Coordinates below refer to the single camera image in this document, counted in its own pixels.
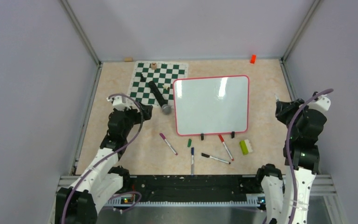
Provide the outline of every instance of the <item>beige speckled table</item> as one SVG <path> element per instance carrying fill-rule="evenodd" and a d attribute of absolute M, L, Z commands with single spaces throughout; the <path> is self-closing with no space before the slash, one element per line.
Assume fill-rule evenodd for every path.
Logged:
<path fill-rule="evenodd" d="M 289 101 L 289 93 L 282 70 L 277 59 L 257 60 L 215 60 L 184 61 L 189 63 L 188 77 L 214 77 L 225 75 L 248 75 L 250 79 L 249 125 L 245 133 L 238 133 L 234 139 L 225 135 L 225 142 L 235 159 L 231 165 L 201 156 L 201 152 L 229 160 L 227 152 L 217 135 L 207 135 L 204 141 L 192 136 L 195 147 L 194 164 L 196 175 L 255 174 L 257 169 L 267 163 L 284 169 L 282 149 L 286 137 L 286 127 L 274 116 L 275 96 Z M 108 115 L 112 106 L 106 97 L 112 93 L 126 93 L 130 84 L 135 63 L 104 63 L 99 79 L 91 115 L 87 126 L 83 147 L 76 170 L 81 174 L 93 160 L 107 130 Z M 134 126 L 128 139 L 131 139 L 138 125 Z M 177 150 L 175 156 L 159 136 L 164 133 Z M 154 108 L 152 118 L 146 121 L 138 138 L 127 147 L 126 152 L 116 164 L 123 166 L 132 175 L 189 175 L 190 148 L 189 137 L 176 134 L 175 113 L 162 114 Z M 242 155 L 239 141 L 249 139 L 253 153 Z"/>

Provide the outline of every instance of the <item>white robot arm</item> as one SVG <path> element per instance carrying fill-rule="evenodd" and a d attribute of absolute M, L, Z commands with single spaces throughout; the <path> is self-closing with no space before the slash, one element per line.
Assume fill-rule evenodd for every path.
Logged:
<path fill-rule="evenodd" d="M 123 94 L 114 94 L 107 98 L 113 105 L 109 115 L 108 131 L 102 140 L 100 148 L 80 177 L 69 188 L 61 188 L 56 195 L 56 224 L 96 223 L 99 211 L 106 201 L 123 187 L 123 177 L 111 171 L 125 152 L 127 136 L 135 124 L 140 124 L 151 118 L 153 107 L 133 101 Z"/>
<path fill-rule="evenodd" d="M 288 126 L 289 121 L 304 101 L 299 99 L 284 103 L 277 98 L 275 116 Z M 323 115 L 330 108 L 331 102 L 326 94 L 310 102 L 302 111 L 299 119 L 292 128 L 290 136 L 290 159 L 294 166 L 296 179 L 296 205 L 294 205 L 294 185 L 290 166 L 286 166 L 286 185 L 283 196 L 283 179 L 279 169 L 273 164 L 262 166 L 256 178 L 264 190 L 268 224 L 307 223 L 308 206 L 312 183 L 318 173 L 319 151 L 315 145 L 317 136 L 323 130 L 326 118 Z M 295 215 L 290 220 L 292 208 Z"/>

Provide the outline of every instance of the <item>blue marker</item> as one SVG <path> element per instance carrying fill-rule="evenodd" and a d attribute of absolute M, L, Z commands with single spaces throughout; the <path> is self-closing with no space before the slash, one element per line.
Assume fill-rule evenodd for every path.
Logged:
<path fill-rule="evenodd" d="M 194 175 L 194 147 L 192 147 L 192 173 L 191 175 Z"/>

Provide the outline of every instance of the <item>red marker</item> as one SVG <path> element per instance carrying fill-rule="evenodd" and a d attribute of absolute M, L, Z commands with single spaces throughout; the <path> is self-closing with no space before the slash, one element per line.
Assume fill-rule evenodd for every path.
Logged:
<path fill-rule="evenodd" d="M 231 155 L 230 150 L 227 148 L 227 145 L 225 144 L 224 139 L 223 139 L 223 137 L 221 136 L 221 134 L 219 134 L 219 138 L 220 138 L 220 141 L 223 143 L 224 148 L 226 149 L 228 155 L 230 156 L 231 161 L 234 161 L 234 158 L 233 158 L 233 156 Z"/>

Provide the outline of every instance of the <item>chessboard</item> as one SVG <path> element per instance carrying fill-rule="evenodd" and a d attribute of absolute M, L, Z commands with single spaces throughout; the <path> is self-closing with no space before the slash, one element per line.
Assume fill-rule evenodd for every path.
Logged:
<path fill-rule="evenodd" d="M 151 63 L 157 63 L 157 69 L 151 69 Z M 127 95 L 144 105 L 159 106 L 149 88 L 149 81 L 154 81 L 168 105 L 174 106 L 172 84 L 175 79 L 187 78 L 188 67 L 187 63 L 137 61 Z"/>

